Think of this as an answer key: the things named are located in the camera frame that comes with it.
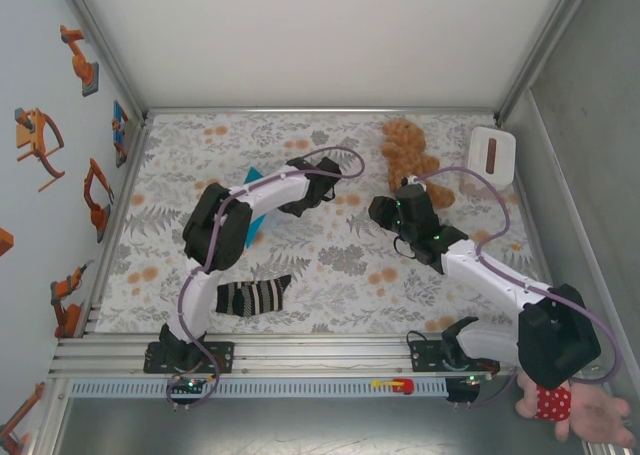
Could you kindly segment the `blue foam sheet right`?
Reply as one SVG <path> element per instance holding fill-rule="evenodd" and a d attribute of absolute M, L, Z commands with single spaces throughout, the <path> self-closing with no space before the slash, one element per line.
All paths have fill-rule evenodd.
<path fill-rule="evenodd" d="M 402 256 L 368 216 L 389 191 L 383 114 L 158 115 L 154 118 L 95 328 L 156 333 L 187 276 L 183 227 L 204 189 L 270 174 L 294 157 L 329 157 L 349 174 L 335 198 L 301 217 L 269 213 L 227 281 L 290 275 L 283 309 L 242 318 L 212 313 L 212 333 L 438 332 L 476 316 L 509 316 L 468 285 Z"/>

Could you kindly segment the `brown teddy bear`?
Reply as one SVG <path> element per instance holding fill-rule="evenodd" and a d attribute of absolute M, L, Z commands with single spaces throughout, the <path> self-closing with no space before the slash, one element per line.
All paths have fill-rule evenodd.
<path fill-rule="evenodd" d="M 392 192 L 401 187 L 403 179 L 435 172 L 440 161 L 426 153 L 425 132 L 406 119 L 387 121 L 382 132 L 385 141 L 380 153 L 387 161 L 387 182 Z"/>

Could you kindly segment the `white tissue box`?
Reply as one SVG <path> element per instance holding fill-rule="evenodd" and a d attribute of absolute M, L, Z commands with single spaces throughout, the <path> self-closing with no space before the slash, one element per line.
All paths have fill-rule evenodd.
<path fill-rule="evenodd" d="M 472 130 L 464 167 L 484 178 L 500 195 L 512 188 L 515 162 L 516 139 L 511 133 L 481 126 Z"/>

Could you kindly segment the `black beige striped sock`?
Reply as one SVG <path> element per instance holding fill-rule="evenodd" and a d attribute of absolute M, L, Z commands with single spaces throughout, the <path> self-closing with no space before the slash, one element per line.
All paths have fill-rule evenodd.
<path fill-rule="evenodd" d="M 283 309 L 283 295 L 292 277 L 230 282 L 217 287 L 215 311 L 242 318 L 278 312 Z"/>

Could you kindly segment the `red yellow small toy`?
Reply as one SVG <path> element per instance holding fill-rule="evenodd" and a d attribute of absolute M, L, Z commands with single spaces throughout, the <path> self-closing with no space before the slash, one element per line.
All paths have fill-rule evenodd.
<path fill-rule="evenodd" d="M 414 381 L 410 378 L 395 378 L 390 380 L 372 380 L 372 388 L 390 389 L 393 393 L 411 395 L 415 391 Z"/>

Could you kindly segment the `small circuit board with LEDs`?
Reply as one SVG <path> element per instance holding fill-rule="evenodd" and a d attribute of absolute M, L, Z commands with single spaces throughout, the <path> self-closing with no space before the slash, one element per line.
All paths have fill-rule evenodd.
<path fill-rule="evenodd" d="M 169 382 L 168 388 L 172 395 L 202 396 L 211 388 L 214 382 L 216 382 L 216 379 L 213 376 L 207 376 L 206 378 L 175 377 Z"/>
<path fill-rule="evenodd" d="M 446 378 L 446 384 L 449 388 L 454 389 L 466 389 L 467 387 L 473 387 L 476 389 L 480 385 L 492 381 L 494 375 L 491 373 L 486 374 L 458 374 L 457 376 L 450 376 Z"/>

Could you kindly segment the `pink plush with dotted cloth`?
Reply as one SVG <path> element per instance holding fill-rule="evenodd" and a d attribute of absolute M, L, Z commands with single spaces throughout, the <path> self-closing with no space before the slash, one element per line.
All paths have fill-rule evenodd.
<path fill-rule="evenodd" d="M 517 375 L 516 383 L 523 392 L 515 405 L 518 414 L 552 423 L 558 441 L 565 442 L 573 432 L 588 443 L 626 449 L 636 446 L 635 436 L 624 425 L 631 413 L 626 400 L 585 383 L 565 381 L 555 389 L 547 389 L 524 372 Z"/>

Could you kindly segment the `thin aluminium frame rail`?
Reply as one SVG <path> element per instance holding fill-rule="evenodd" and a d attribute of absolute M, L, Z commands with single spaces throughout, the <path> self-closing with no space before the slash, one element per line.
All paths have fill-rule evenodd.
<path fill-rule="evenodd" d="M 146 116 L 156 115 L 214 115 L 214 114 L 401 114 L 401 115 L 490 115 L 495 111 L 486 107 L 152 107 Z"/>

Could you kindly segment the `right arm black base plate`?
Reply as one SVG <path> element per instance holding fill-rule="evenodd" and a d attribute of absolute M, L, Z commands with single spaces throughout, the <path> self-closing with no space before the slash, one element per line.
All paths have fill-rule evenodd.
<path fill-rule="evenodd" d="M 497 373 L 501 369 L 498 362 L 484 359 L 451 362 L 441 340 L 414 339 L 409 341 L 408 347 L 414 372 Z"/>

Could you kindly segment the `wide aluminium frame rail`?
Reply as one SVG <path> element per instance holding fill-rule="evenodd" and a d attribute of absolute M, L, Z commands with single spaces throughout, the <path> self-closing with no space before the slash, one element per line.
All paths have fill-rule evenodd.
<path fill-rule="evenodd" d="M 156 334 L 90 333 L 61 340 L 51 378 L 141 378 L 144 354 Z M 219 334 L 211 342 L 234 344 L 235 378 L 387 377 L 410 374 L 412 363 L 400 334 Z"/>

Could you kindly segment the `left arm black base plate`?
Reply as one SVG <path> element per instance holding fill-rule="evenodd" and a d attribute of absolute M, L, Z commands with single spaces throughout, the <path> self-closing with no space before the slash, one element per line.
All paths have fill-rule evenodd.
<path fill-rule="evenodd" d="M 143 372 L 146 374 L 211 374 L 214 359 L 221 373 L 230 373 L 233 366 L 234 348 L 232 342 L 204 342 L 208 357 L 194 344 L 170 349 L 161 342 L 150 343 L 145 351 Z"/>

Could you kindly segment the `blue orange machine wall sticker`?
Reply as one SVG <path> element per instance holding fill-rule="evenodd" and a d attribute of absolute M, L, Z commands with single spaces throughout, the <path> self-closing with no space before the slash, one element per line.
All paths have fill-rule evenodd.
<path fill-rule="evenodd" d="M 113 115 L 111 120 L 112 140 L 115 149 L 115 165 L 120 168 L 128 158 L 128 148 L 126 146 L 126 131 L 129 117 L 117 100 L 113 101 Z"/>

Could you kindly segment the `aluminium frame post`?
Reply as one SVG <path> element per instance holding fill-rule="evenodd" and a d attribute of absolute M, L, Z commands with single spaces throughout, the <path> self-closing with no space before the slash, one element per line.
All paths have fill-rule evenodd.
<path fill-rule="evenodd" d="M 557 0 L 503 101 L 494 112 L 494 122 L 497 127 L 501 127 L 506 122 L 522 94 L 534 83 L 539 71 L 584 1 Z"/>
<path fill-rule="evenodd" d="M 132 114 L 137 118 L 139 123 L 143 125 L 148 109 L 137 93 L 130 76 L 126 73 L 123 63 L 117 57 L 109 37 L 99 21 L 95 9 L 91 6 L 90 1 L 66 0 L 66 3 L 78 20 L 83 33 L 88 35 L 89 43 L 93 45 L 94 52 L 100 61 L 105 64 L 114 85 L 128 103 Z"/>

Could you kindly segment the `orange claw wall sticker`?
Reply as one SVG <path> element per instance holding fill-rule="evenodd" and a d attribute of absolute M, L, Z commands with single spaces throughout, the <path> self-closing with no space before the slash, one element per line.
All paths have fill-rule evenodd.
<path fill-rule="evenodd" d="M 57 180 L 65 175 L 64 171 L 56 170 L 50 163 L 49 157 L 65 147 L 63 136 L 53 119 L 39 108 L 24 110 L 17 108 L 14 111 L 16 122 L 16 147 L 27 147 L 28 150 L 17 157 L 20 162 L 31 156 L 42 165 L 50 176 L 50 179 L 38 188 L 41 193 Z M 49 129 L 56 140 L 56 146 L 52 149 L 46 147 L 45 132 Z"/>

